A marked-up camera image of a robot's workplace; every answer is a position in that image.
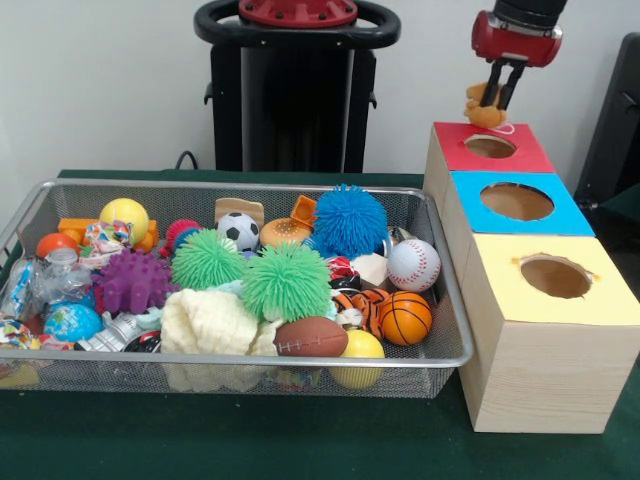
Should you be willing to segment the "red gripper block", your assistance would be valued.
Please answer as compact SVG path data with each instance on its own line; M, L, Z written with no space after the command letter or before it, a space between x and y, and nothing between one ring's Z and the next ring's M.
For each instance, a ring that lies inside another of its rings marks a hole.
M534 30L500 20L490 11L480 11L473 24L471 47L478 57L493 61L482 95L482 106L508 109L525 65L513 64L501 89L499 80L506 60L522 61L527 67L545 67L555 59L562 40L560 26L550 30Z

